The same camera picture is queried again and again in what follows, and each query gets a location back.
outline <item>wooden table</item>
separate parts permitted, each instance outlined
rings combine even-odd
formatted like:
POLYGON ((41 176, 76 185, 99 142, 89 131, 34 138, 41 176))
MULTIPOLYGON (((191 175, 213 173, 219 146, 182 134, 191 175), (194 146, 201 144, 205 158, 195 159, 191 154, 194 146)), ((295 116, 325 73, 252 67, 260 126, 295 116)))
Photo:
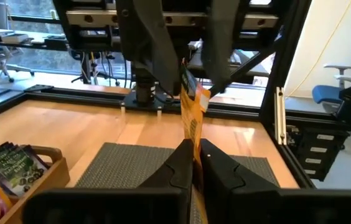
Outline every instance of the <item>wooden table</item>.
MULTIPOLYGON (((126 93, 122 88, 60 86, 126 93)), ((214 98, 213 101, 228 101, 214 98)), ((202 137, 228 154, 265 157, 284 188, 297 183, 261 123, 205 118, 202 137)), ((104 142, 176 148, 184 138, 180 115, 127 111, 48 101, 25 101, 0 114, 0 144, 57 147, 66 157, 76 184, 104 142)))

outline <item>white wall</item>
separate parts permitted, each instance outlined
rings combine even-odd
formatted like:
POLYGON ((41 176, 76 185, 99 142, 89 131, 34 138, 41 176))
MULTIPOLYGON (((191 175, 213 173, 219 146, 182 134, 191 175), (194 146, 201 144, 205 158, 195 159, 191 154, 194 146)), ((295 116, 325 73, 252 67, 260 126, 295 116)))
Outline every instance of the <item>white wall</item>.
MULTIPOLYGON (((349 0, 312 0, 285 85, 286 95, 290 95, 309 73, 348 3, 349 0)), ((318 64, 307 80, 291 96, 311 98, 311 90, 316 85, 338 86, 337 80, 333 77, 338 71, 322 68, 325 63, 351 66, 351 5, 318 64)), ((345 74, 351 75, 351 70, 346 71, 345 74)))

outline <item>black drawer unit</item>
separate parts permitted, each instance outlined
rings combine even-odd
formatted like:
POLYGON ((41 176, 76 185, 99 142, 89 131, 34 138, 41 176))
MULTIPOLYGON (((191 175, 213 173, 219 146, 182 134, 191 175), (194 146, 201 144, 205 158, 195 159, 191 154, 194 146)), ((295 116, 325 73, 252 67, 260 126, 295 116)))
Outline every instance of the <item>black drawer unit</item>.
POLYGON ((323 181, 349 136, 345 131, 288 126, 288 146, 310 178, 323 181))

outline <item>gray mat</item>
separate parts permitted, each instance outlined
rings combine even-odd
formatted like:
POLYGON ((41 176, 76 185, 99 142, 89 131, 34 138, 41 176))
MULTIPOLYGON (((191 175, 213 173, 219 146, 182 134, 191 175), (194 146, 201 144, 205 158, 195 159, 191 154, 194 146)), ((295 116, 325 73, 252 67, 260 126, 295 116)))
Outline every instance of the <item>gray mat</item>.
MULTIPOLYGON (((135 188, 152 175, 173 149, 105 143, 77 182, 85 188, 135 188)), ((279 186, 267 159, 231 156, 240 164, 279 186)), ((192 200, 190 223, 199 224, 200 214, 192 200)))

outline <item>wooden tray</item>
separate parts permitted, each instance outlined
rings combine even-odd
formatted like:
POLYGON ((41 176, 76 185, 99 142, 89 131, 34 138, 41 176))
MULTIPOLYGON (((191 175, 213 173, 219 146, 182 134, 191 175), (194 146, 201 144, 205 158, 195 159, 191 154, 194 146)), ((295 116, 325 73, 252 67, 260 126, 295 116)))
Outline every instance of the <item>wooden tray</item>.
POLYGON ((14 206, 0 219, 0 224, 21 224, 22 209, 28 198, 47 189, 65 187, 70 180, 66 159, 62 157, 61 150, 50 147, 32 146, 37 155, 49 156, 52 163, 50 168, 21 198, 11 197, 14 206))

